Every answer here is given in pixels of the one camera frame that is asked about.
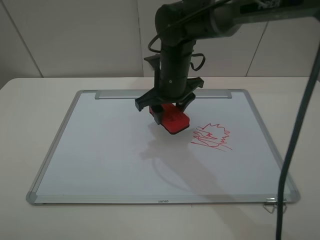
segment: table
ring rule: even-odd
[[[212,89],[247,89],[282,157],[305,77],[204,77]],[[25,196],[78,90],[150,89],[150,77],[17,78],[0,90],[0,239],[273,240],[276,214],[260,204],[47,205]],[[283,240],[319,239],[320,85],[290,173],[301,200],[284,215]]]

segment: whiteboard frame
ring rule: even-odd
[[[146,90],[80,90],[78,91],[74,99],[52,141],[52,144],[40,166],[39,171],[37,172],[35,179],[25,197],[26,201],[31,205],[45,205],[45,204],[213,204],[213,203],[263,203],[268,204],[272,201],[276,201],[276,195],[269,195],[269,194],[245,194],[245,195],[237,195],[237,196],[230,196],[230,195],[204,195],[204,196],[163,196],[163,199],[170,199],[168,202],[160,201],[159,199],[162,196],[155,196],[150,197],[148,196],[148,200],[146,201],[144,196],[126,196],[125,198],[120,197],[113,197],[106,200],[105,197],[101,196],[73,196],[73,197],[59,197],[59,196],[50,196],[50,197],[43,197],[37,196],[37,190],[40,186],[40,183],[46,173],[46,170],[50,164],[50,161],[55,153],[55,150],[59,144],[59,141],[64,133],[64,130],[68,124],[68,121],[77,105],[77,102],[82,94],[86,93],[99,93],[101,91],[109,92],[110,97],[104,97],[104,99],[136,99],[139,96],[142,96],[146,93]],[[245,89],[199,89],[196,90],[194,93],[196,94],[196,98],[208,98],[214,99],[217,98],[217,91],[230,91],[231,93],[241,92],[244,93],[248,104],[251,107],[251,110],[256,118],[256,121],[259,124],[259,127],[268,143],[268,146],[273,154],[273,157],[281,169],[283,165],[283,159],[281,158],[279,151],[274,144],[266,125],[264,124],[258,109],[256,108],[249,92]],[[294,184],[294,181],[290,174],[288,174],[286,179],[286,184],[288,189],[290,190],[289,194],[285,194],[285,201],[289,204],[296,203],[300,200],[301,196],[300,193]]]

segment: whiteboard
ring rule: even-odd
[[[246,91],[197,98],[185,112],[190,127],[176,135],[157,125],[147,108],[137,111],[138,92],[116,91],[107,99],[95,99],[95,91],[78,93],[29,202],[248,203],[277,197],[282,161]],[[290,177],[285,198],[299,198]]]

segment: metal clip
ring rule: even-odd
[[[268,213],[273,214],[278,207],[278,201],[272,197],[272,198],[267,198],[266,202],[263,205],[263,208],[268,211]],[[288,206],[287,206],[287,199],[283,200],[283,213],[286,212]]]

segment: red eraser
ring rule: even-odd
[[[172,103],[162,104],[163,116],[161,125],[172,135],[185,130],[190,125],[190,118]]]

